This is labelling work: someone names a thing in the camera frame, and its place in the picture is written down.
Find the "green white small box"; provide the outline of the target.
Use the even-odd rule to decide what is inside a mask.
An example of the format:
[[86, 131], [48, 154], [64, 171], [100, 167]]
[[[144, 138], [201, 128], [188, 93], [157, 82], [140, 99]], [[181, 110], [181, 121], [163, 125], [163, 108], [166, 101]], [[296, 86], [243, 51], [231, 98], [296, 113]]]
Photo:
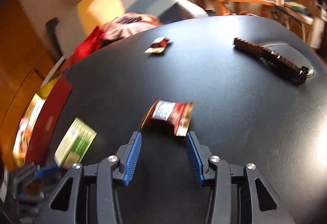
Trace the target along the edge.
[[95, 130], [76, 118], [55, 151], [57, 166], [68, 169], [74, 163], [81, 163], [96, 135]]

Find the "red chocolate candy packet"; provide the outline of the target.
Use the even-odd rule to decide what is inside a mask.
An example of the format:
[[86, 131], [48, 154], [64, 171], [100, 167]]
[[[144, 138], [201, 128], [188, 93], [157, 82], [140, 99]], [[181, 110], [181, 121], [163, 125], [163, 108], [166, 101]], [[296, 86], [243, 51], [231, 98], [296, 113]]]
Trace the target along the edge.
[[193, 113], [193, 102], [167, 102], [157, 100], [145, 113], [140, 128], [150, 125], [152, 121], [166, 122], [174, 127], [174, 135], [185, 137]]

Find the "brown toy brick train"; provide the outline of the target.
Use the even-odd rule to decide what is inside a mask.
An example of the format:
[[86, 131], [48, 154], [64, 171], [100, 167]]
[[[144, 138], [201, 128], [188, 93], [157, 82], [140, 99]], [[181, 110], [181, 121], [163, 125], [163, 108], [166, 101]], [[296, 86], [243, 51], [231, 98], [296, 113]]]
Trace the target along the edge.
[[234, 47], [245, 52], [256, 59], [264, 60], [279, 76], [295, 85], [304, 84], [309, 75], [309, 68], [302, 65], [297, 66], [292, 61], [280, 55], [280, 53], [250, 43], [240, 38], [234, 38]]

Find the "red gold storage box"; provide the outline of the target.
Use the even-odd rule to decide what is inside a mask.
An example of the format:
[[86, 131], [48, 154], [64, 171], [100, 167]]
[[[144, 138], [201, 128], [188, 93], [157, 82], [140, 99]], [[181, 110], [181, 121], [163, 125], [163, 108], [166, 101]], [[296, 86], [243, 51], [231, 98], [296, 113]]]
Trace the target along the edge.
[[60, 75], [34, 94], [20, 120], [13, 147], [13, 157], [18, 167], [45, 163], [54, 128], [72, 89], [72, 84], [64, 75]]

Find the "red cloth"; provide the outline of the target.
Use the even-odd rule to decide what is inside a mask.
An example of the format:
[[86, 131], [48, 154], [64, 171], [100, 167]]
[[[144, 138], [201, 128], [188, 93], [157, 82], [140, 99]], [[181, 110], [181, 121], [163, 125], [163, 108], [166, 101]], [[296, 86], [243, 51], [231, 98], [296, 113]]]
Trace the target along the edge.
[[103, 45], [104, 36], [105, 31], [99, 26], [95, 27], [89, 36], [74, 49], [73, 54], [65, 60], [60, 67], [60, 71], [63, 72], [66, 69], [69, 69], [71, 66], [77, 64], [90, 54], [98, 51]]

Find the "pink cloth on chair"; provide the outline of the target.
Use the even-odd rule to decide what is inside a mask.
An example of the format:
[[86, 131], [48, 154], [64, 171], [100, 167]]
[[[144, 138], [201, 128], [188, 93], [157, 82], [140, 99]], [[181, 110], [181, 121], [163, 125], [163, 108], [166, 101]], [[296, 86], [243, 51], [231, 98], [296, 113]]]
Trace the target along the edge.
[[[123, 17], [134, 16], [140, 16], [142, 21], [131, 24], [119, 23]], [[160, 26], [162, 26], [162, 23], [156, 16], [149, 14], [125, 13], [103, 24], [100, 28], [105, 31], [105, 40], [117, 41]]]

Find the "purple beads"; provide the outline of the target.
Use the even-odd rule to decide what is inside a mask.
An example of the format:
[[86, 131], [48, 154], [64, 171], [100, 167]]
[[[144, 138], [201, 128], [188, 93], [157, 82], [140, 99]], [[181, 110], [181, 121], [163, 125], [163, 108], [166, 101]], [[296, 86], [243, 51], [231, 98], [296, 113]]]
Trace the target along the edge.
[[142, 21], [142, 18], [140, 16], [134, 16], [134, 17], [123, 17], [119, 23], [120, 24], [131, 24], [135, 22]]

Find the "folding chair with clothes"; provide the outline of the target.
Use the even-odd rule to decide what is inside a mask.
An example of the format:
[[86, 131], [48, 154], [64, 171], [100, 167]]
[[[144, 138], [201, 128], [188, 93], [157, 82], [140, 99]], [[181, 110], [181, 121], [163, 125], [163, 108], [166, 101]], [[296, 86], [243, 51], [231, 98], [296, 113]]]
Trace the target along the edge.
[[301, 29], [299, 37], [304, 42], [307, 42], [309, 39], [314, 19], [310, 16], [310, 13], [305, 5], [294, 1], [285, 1], [282, 6], [276, 5], [274, 7], [272, 10], [272, 17], [275, 21], [284, 24], [289, 30], [291, 30], [292, 20], [293, 23]]

